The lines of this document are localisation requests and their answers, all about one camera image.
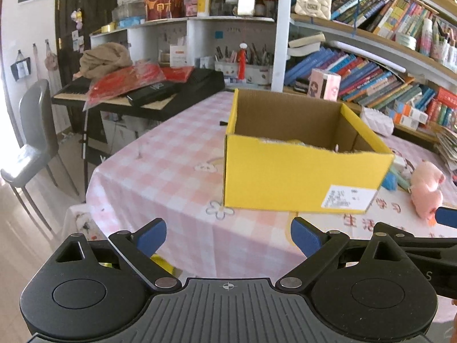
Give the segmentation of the white bottle yellow label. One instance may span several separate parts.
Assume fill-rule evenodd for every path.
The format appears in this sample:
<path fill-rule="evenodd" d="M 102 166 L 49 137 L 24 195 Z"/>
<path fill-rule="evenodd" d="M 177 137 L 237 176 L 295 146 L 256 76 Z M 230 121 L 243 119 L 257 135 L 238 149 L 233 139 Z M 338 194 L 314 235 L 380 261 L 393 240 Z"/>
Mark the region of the white bottle yellow label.
<path fill-rule="evenodd" d="M 197 17 L 209 17 L 211 0 L 198 0 Z"/>

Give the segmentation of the white pen holder box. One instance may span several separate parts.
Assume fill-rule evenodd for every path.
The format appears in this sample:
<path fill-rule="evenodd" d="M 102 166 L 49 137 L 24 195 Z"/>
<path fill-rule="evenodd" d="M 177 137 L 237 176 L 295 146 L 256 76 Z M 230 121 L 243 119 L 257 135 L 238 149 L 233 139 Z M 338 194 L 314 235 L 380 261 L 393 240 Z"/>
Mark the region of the white pen holder box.
<path fill-rule="evenodd" d="M 272 66 L 246 64 L 243 79 L 238 78 L 238 63 L 218 61 L 215 62 L 215 70 L 223 73 L 226 84 L 246 83 L 267 86 L 272 83 Z"/>

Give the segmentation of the blue plastic bag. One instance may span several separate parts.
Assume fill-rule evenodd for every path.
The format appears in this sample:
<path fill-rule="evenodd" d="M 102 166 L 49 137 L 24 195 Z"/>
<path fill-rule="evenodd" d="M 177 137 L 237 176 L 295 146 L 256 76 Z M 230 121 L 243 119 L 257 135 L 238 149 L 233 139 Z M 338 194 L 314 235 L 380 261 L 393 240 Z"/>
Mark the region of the blue plastic bag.
<path fill-rule="evenodd" d="M 383 179 L 382 187 L 389 191 L 395 191 L 397 185 L 396 175 L 392 171 L 389 171 Z"/>

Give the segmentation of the orange blue white box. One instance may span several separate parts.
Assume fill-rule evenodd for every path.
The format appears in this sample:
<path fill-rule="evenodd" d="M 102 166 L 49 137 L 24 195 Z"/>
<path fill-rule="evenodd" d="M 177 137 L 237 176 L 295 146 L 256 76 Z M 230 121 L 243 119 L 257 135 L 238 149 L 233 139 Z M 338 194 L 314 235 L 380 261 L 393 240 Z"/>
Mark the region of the orange blue white box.
<path fill-rule="evenodd" d="M 428 114 L 423 112 L 423 111 L 420 111 L 419 109 L 413 107 L 413 106 L 410 106 L 408 104 L 405 104 L 403 106 L 403 110 L 402 110 L 402 113 L 407 116 L 407 117 L 410 117 L 411 119 L 419 122 L 420 124 L 423 124 L 425 125 L 428 121 Z"/>
<path fill-rule="evenodd" d="M 412 130 L 418 129 L 419 121 L 412 119 L 409 116 L 400 114 L 393 110 L 390 110 L 388 112 L 388 116 L 393 120 L 394 124 L 396 124 L 396 125 L 401 125 L 403 127 L 406 127 L 408 129 L 412 129 Z"/>

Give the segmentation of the orange blue white box upper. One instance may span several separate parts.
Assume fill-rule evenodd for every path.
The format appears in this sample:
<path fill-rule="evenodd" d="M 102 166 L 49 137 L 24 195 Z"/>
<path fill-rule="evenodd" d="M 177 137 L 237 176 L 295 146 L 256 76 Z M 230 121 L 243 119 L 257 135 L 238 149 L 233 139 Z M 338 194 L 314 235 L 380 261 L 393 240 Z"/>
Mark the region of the orange blue white box upper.
<path fill-rule="evenodd" d="M 408 104 L 405 104 L 403 106 L 403 110 L 402 110 L 402 113 L 407 116 L 407 117 L 410 117 L 411 119 L 419 122 L 420 124 L 423 124 L 425 125 L 428 121 L 428 114 L 423 112 L 423 111 L 420 111 L 419 109 L 413 107 L 413 106 L 410 106 Z"/>

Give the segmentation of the grey chair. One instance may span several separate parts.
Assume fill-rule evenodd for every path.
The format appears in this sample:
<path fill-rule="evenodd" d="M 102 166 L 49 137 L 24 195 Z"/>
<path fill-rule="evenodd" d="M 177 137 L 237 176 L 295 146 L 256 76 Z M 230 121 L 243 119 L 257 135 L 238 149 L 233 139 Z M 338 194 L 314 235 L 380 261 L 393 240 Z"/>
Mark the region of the grey chair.
<path fill-rule="evenodd" d="M 19 102 L 19 118 L 25 142 L 19 151 L 1 169 L 1 178 L 10 186 L 15 197 L 26 212 L 34 209 L 48 230 L 52 227 L 26 189 L 26 185 L 42 169 L 48 172 L 52 182 L 57 181 L 49 167 L 56 158 L 65 166 L 59 153 L 59 143 L 53 121 L 50 84 L 41 79 L 33 84 Z"/>

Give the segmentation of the cream quilted handbag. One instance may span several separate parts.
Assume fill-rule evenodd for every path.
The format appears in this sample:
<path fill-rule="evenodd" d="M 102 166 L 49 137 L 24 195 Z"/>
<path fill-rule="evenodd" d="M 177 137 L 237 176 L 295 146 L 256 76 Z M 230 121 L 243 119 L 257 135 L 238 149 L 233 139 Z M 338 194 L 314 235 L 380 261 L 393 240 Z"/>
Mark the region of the cream quilted handbag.
<path fill-rule="evenodd" d="M 294 12 L 313 18 L 330 20 L 332 0 L 296 0 Z"/>

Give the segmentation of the pink plush pig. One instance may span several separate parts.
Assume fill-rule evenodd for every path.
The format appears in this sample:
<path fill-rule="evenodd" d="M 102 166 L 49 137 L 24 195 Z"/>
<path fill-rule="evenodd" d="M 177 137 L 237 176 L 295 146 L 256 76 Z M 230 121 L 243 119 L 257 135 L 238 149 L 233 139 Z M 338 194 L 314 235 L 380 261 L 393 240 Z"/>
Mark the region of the pink plush pig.
<path fill-rule="evenodd" d="M 437 224 L 435 214 L 443 204 L 440 185 L 444 182 L 443 172 L 428 161 L 418 164 L 410 178 L 410 196 L 415 211 L 430 226 Z"/>

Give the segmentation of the red figurine bottle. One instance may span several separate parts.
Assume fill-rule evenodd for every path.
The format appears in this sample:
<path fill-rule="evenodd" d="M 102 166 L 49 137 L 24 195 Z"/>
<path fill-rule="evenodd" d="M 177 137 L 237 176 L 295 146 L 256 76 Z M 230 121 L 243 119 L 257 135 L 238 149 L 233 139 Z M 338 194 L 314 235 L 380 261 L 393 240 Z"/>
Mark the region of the red figurine bottle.
<path fill-rule="evenodd" d="M 246 43 L 242 42 L 239 45 L 239 51 L 238 51 L 238 79 L 240 81 L 245 81 L 246 80 L 246 50 L 248 46 Z"/>

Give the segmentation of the black electronic keyboard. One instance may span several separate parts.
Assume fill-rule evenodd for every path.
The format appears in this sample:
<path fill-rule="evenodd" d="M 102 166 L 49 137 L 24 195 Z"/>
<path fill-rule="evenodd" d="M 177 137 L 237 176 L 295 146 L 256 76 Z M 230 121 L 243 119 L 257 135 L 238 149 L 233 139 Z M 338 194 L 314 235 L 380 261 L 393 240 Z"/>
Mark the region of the black electronic keyboard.
<path fill-rule="evenodd" d="M 224 89 L 222 72 L 195 68 L 185 83 L 162 81 L 103 100 L 88 109 L 166 121 Z"/>

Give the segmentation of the white quilted pearl purse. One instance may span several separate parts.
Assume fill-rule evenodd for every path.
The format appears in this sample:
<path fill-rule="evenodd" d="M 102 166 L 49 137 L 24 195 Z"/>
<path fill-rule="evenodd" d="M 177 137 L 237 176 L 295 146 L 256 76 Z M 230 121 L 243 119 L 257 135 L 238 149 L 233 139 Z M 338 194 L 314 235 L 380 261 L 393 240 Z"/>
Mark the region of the white quilted pearl purse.
<path fill-rule="evenodd" d="M 362 108 L 360 119 L 378 135 L 388 137 L 394 133 L 394 121 L 378 110 Z"/>

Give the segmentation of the yellow cardboard box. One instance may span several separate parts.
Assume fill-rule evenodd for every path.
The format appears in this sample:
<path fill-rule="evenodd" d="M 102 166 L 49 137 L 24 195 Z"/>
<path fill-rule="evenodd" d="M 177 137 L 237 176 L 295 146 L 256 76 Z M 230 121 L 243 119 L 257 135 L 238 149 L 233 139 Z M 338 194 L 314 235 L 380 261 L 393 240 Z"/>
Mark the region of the yellow cardboard box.
<path fill-rule="evenodd" d="M 348 106 L 237 90 L 225 133 L 226 207 L 364 213 L 394 154 Z"/>

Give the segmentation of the red plastic bag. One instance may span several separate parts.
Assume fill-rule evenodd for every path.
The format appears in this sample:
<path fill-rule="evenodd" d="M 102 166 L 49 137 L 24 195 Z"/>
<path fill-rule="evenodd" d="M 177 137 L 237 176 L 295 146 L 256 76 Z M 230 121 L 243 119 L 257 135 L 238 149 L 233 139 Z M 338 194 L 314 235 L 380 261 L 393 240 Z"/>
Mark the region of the red plastic bag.
<path fill-rule="evenodd" d="M 165 80 L 161 67 L 154 63 L 138 63 L 119 69 L 103 76 L 90 87 L 83 110 Z"/>

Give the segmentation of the pink box with stickers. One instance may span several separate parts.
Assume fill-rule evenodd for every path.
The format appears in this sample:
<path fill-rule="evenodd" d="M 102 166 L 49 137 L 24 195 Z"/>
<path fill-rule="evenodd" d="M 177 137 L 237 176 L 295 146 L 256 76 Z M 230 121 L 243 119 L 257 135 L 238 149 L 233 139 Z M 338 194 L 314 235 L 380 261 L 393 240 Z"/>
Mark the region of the pink box with stickers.
<path fill-rule="evenodd" d="M 339 74 L 314 68 L 309 77 L 308 96 L 337 101 L 340 84 Z"/>

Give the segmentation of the orange blue white box lower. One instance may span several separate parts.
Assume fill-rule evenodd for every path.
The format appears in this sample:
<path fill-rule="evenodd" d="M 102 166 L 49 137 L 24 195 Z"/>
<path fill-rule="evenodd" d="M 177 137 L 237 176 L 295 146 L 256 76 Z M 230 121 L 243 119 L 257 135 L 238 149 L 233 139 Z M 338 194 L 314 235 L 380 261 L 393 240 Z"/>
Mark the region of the orange blue white box lower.
<path fill-rule="evenodd" d="M 393 120 L 394 124 L 396 124 L 396 125 L 401 125 L 403 127 L 406 127 L 408 129 L 412 129 L 412 130 L 418 129 L 419 121 L 412 119 L 409 116 L 400 114 L 393 110 L 390 110 L 388 112 L 388 116 Z"/>

